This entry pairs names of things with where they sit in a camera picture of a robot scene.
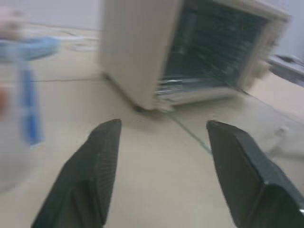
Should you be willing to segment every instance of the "beige appliance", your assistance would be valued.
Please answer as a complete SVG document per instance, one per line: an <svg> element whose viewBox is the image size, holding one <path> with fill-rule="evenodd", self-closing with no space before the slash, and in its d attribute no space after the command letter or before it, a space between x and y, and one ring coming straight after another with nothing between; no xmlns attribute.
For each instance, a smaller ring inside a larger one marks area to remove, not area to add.
<svg viewBox="0 0 304 228"><path fill-rule="evenodd" d="M263 74L288 21L258 0L105 0L100 63L143 109L229 96Z"/></svg>

